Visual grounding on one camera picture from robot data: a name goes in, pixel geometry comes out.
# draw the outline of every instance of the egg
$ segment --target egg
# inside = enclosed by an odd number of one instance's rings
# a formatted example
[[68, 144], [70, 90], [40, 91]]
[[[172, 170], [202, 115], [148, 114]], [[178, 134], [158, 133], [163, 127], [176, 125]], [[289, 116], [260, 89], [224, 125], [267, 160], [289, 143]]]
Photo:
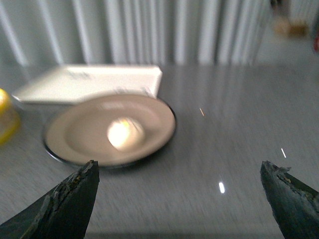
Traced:
[[107, 137], [118, 151], [129, 151], [143, 143], [145, 131], [135, 119], [122, 117], [111, 122]]

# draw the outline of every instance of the glossy tabletop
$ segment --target glossy tabletop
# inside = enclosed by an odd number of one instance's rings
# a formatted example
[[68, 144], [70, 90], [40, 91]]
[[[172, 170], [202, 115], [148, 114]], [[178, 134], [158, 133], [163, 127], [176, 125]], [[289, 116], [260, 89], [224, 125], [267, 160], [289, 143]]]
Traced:
[[[11, 93], [48, 69], [2, 66], [0, 88]], [[260, 167], [290, 166], [319, 190], [317, 68], [161, 69], [159, 98], [174, 110], [176, 132], [136, 166], [100, 169], [86, 238], [282, 239]], [[0, 147], [0, 224], [77, 169], [42, 144], [43, 127], [66, 106], [14, 103], [22, 125]]]

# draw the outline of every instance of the round plate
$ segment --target round plate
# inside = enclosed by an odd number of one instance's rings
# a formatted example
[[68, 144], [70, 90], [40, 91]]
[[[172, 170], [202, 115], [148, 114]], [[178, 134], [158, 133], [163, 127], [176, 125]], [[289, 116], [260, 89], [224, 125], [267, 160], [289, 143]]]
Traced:
[[[132, 151], [115, 149], [107, 128], [119, 117], [137, 120], [145, 130], [143, 144]], [[44, 144], [55, 158], [75, 164], [89, 160], [100, 166], [120, 166], [144, 158], [171, 138], [174, 115], [164, 102], [140, 95], [112, 95], [86, 101], [60, 114], [47, 128]]]

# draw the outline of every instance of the curtain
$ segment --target curtain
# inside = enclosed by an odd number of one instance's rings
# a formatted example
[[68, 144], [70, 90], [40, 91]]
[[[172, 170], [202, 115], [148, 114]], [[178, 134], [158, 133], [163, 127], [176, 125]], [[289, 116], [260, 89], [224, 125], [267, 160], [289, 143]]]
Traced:
[[0, 63], [252, 64], [269, 0], [0, 0]]

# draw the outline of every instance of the white tray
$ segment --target white tray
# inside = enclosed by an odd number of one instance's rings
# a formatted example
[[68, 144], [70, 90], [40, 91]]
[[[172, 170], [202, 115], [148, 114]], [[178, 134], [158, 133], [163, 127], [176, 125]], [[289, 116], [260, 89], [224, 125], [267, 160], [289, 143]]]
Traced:
[[136, 93], [156, 98], [158, 66], [65, 65], [23, 86], [12, 96], [24, 103], [76, 104], [102, 95]]

